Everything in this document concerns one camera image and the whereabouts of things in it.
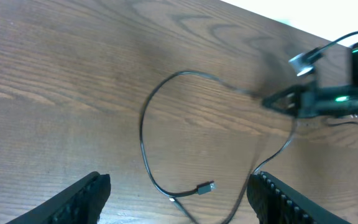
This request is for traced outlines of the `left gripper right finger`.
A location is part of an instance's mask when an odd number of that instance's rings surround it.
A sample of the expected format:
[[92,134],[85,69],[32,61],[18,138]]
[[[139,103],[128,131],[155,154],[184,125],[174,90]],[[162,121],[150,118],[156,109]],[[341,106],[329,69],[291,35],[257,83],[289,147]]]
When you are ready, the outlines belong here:
[[350,224],[268,172],[249,177],[247,199],[263,224]]

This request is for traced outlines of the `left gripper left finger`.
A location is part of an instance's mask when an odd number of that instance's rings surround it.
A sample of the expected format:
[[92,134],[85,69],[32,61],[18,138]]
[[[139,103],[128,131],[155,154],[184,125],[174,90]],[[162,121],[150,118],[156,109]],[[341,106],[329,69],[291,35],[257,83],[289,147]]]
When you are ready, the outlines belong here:
[[94,171],[7,224],[97,224],[110,194],[110,175]]

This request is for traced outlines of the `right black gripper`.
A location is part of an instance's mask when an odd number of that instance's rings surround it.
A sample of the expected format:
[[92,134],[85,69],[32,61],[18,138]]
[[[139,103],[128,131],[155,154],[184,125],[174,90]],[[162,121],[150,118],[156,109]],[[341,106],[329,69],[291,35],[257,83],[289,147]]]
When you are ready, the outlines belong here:
[[280,114],[300,118],[358,115],[358,86],[320,88],[316,82],[293,85],[265,97],[261,105]]

